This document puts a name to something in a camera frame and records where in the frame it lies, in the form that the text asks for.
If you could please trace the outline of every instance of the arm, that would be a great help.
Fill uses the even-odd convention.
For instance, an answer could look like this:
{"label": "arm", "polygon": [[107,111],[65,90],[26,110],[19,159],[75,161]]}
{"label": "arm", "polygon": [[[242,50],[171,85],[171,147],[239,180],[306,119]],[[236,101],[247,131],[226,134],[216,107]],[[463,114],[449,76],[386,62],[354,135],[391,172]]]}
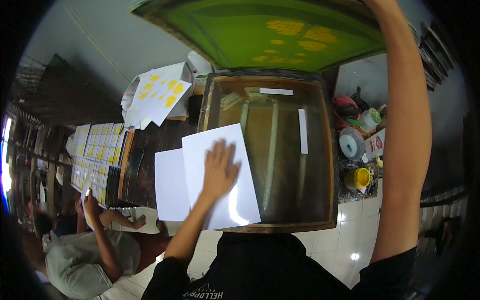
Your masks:
{"label": "arm", "polygon": [[77,234],[83,233],[87,230],[87,222],[85,221],[84,209],[82,207],[82,201],[77,202]]}
{"label": "arm", "polygon": [[225,142],[221,141],[215,144],[212,152],[207,152],[203,191],[189,216],[167,246],[164,258],[177,258],[185,269],[192,260],[205,217],[217,199],[230,189],[237,177],[240,166],[233,165],[228,168],[233,151],[233,145],[225,149]]}
{"label": "arm", "polygon": [[425,73],[417,45],[395,0],[364,0],[385,37],[388,118],[384,149],[384,195],[371,263],[417,244],[420,194],[432,147]]}
{"label": "arm", "polygon": [[102,257],[102,269],[107,274],[112,283],[117,281],[123,275],[123,269],[120,260],[113,249],[113,245],[105,234],[102,222],[100,222],[98,201],[92,196],[92,191],[84,201],[85,212],[92,219],[93,230],[95,232],[100,256]]}

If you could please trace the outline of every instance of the leg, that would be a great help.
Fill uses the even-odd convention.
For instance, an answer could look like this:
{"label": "leg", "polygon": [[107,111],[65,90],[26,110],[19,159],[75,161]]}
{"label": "leg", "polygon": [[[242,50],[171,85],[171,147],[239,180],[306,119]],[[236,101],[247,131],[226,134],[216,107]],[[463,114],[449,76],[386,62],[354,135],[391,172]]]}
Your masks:
{"label": "leg", "polygon": [[139,229],[145,225],[145,216],[141,216],[138,220],[131,222],[126,216],[122,215],[118,210],[106,209],[100,214],[100,221],[104,227],[110,226],[113,221],[117,221],[122,226]]}
{"label": "leg", "polygon": [[140,264],[135,274],[153,264],[156,257],[165,252],[170,242],[171,237],[168,236],[168,233],[165,234],[167,230],[163,222],[157,221],[157,228],[160,232],[156,234],[129,232],[140,245]]}

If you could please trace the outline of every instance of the white wall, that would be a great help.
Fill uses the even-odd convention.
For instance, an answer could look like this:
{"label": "white wall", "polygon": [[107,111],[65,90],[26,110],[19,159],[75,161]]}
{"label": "white wall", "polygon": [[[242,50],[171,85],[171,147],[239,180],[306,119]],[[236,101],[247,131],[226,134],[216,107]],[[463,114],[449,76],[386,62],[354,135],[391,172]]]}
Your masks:
{"label": "white wall", "polygon": [[25,54],[48,63],[58,53],[120,102],[135,75],[185,61],[190,49],[128,11],[129,0],[57,0]]}

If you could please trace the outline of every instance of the hand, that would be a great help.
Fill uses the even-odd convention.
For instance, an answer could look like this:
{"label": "hand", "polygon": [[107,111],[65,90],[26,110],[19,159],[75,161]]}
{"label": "hand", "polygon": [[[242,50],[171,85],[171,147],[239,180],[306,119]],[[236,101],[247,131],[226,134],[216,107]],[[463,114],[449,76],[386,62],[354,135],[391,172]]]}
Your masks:
{"label": "hand", "polygon": [[86,214],[89,215],[91,218],[96,218],[100,215],[98,201],[94,196],[92,196],[92,190],[90,190],[88,196],[85,197],[84,206]]}
{"label": "hand", "polygon": [[77,201],[76,211],[78,216],[84,216],[84,208],[82,206],[82,200],[80,199]]}
{"label": "hand", "polygon": [[240,164],[231,165],[234,145],[225,149],[225,141],[216,142],[205,158],[205,178],[201,199],[213,204],[223,196],[236,179]]}

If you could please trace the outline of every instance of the wooden frame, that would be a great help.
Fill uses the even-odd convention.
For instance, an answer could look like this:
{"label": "wooden frame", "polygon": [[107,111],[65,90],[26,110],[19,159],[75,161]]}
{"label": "wooden frame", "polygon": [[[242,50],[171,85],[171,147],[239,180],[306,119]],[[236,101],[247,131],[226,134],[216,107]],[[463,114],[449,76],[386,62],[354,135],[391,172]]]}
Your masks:
{"label": "wooden frame", "polygon": [[204,98],[202,102],[202,108],[200,110],[200,117],[197,126],[197,132],[206,131],[209,129],[210,112],[212,109],[212,86],[215,82],[220,81],[241,81],[248,77],[249,80],[255,79],[271,79],[275,77],[283,82],[296,82],[302,81],[303,84],[310,84],[312,88],[318,89],[317,94],[321,95],[320,105],[320,118],[324,120],[324,126],[326,129],[326,143],[324,144],[325,152],[330,154],[330,209],[329,218],[323,222],[310,222],[310,223],[272,223],[272,224],[250,224],[243,227],[226,228],[222,231],[227,232],[248,232],[248,233],[289,233],[289,232],[303,232],[312,230],[323,230],[329,228],[335,228],[337,222],[338,211],[338,187],[339,177],[338,169],[334,164],[334,161],[338,161],[336,147],[333,147],[334,141],[334,127],[332,118],[332,108],[330,102],[326,101],[323,90],[324,84],[320,76],[307,73],[307,72],[295,72],[288,70],[277,69],[242,69],[231,73],[216,73],[210,74],[207,79]]}

